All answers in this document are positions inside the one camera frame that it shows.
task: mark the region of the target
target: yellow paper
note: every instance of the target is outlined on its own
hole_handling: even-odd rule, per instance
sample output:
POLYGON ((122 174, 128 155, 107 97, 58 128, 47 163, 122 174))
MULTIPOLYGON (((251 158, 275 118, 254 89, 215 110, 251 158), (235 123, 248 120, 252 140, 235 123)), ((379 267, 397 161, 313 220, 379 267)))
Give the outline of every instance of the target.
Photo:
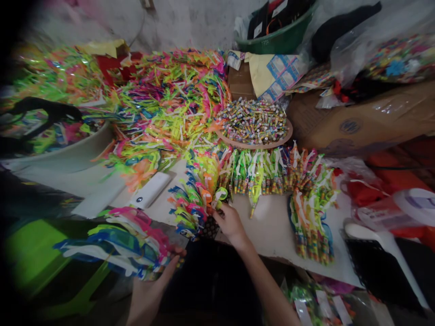
POLYGON ((267 64, 273 57, 274 54, 246 54, 245 62, 249 62, 252 85, 257 97, 260 97, 275 82, 275 78, 267 68, 267 64))
POLYGON ((116 49, 120 46, 127 47, 125 40, 118 39, 110 42, 89 42, 88 44, 78 46, 78 48, 80 49, 80 51, 83 51, 87 54, 107 54, 113 58, 117 58, 116 49))

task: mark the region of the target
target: white power bank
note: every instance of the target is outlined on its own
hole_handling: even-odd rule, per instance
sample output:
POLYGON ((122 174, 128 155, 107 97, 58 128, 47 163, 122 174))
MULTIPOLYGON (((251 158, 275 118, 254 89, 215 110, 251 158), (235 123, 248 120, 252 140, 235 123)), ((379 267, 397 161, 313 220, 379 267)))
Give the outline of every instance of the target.
POLYGON ((167 184, 171 181, 171 176, 157 172, 143 188, 139 189, 130 200, 130 204, 145 209, 151 206, 153 201, 159 196, 167 184))

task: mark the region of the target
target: white wall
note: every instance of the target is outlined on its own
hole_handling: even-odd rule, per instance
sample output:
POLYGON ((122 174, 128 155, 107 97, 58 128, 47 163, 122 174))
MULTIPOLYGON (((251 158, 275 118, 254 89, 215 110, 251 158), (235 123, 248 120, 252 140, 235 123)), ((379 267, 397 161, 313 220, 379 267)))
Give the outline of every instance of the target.
POLYGON ((161 51, 174 47, 228 49, 233 44, 236 16, 246 16, 266 0, 154 0, 155 11, 142 9, 140 0, 90 0, 107 27, 77 10, 75 23, 65 5, 35 13, 25 38, 50 48, 124 38, 130 43, 144 25, 133 50, 161 51))

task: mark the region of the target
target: paper box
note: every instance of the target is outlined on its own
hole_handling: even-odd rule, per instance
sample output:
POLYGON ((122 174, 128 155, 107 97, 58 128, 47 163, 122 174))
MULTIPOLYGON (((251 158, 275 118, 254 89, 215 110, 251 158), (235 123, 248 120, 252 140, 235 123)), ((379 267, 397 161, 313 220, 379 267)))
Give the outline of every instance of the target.
POLYGON ((316 109, 321 91, 296 94, 287 116, 298 148, 367 156, 435 130, 435 81, 403 86, 349 107, 316 109))
POLYGON ((239 97, 248 100, 256 100, 254 87, 252 86, 251 73, 249 71, 249 63, 242 62, 240 68, 236 69, 229 67, 228 70, 228 86, 232 95, 233 101, 239 97))

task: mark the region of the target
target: plastic basket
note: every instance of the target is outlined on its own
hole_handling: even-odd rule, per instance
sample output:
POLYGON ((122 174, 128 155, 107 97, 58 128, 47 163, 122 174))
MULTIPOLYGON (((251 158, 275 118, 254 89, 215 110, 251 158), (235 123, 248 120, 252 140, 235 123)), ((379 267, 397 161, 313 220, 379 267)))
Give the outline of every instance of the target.
POLYGON ((314 11, 319 2, 316 1, 305 14, 294 23, 287 25, 276 32, 252 40, 245 40, 234 32, 234 39, 242 52, 254 54, 291 54, 301 44, 308 24, 313 18, 314 11))

